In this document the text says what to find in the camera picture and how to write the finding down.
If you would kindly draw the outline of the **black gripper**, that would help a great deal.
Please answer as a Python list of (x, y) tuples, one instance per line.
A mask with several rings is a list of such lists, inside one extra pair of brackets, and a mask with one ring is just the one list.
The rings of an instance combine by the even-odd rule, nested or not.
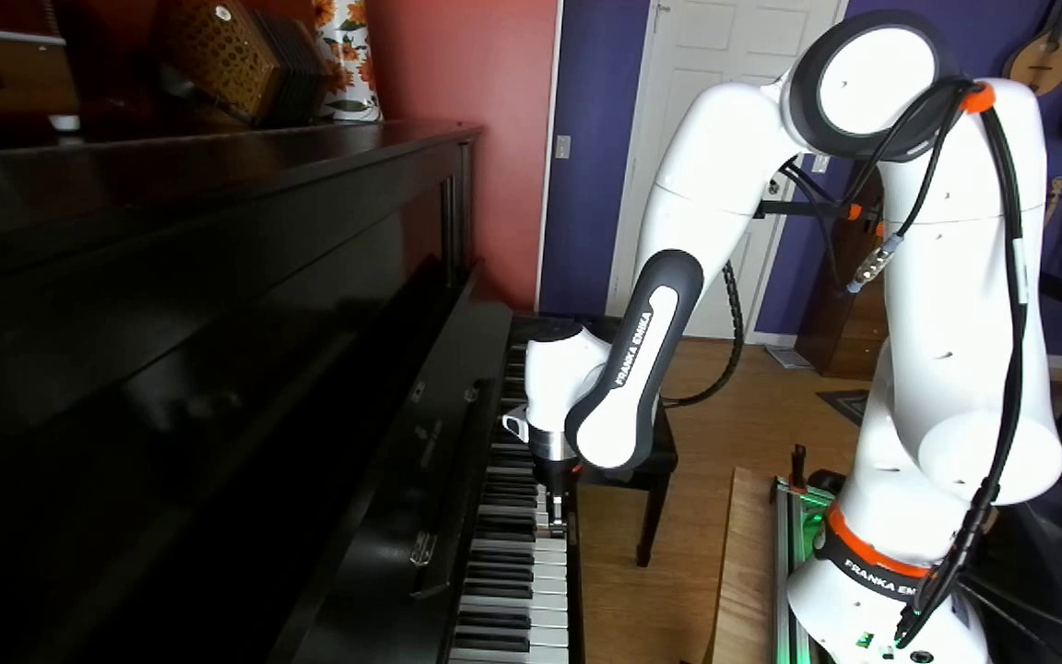
[[(564, 442), (560, 432), (540, 432), (536, 435), (536, 457), (546, 488), (564, 488), (577, 466), (577, 451)], [(564, 533), (568, 516), (564, 516), (564, 493), (546, 490), (546, 516), (550, 516), (550, 533)]]

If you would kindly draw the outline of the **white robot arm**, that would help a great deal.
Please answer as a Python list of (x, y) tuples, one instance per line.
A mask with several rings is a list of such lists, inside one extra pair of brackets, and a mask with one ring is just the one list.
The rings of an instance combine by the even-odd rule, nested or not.
[(778, 79), (692, 98), (621, 332), (526, 345), (526, 435), (607, 472), (644, 459), (692, 307), (805, 150), (877, 168), (885, 236), (847, 284), (885, 286), (888, 334), (787, 604), (834, 664), (991, 664), (957, 573), (991, 510), (1062, 477), (1036, 303), (1048, 147), (1036, 93), (957, 73), (914, 13), (846, 18)]

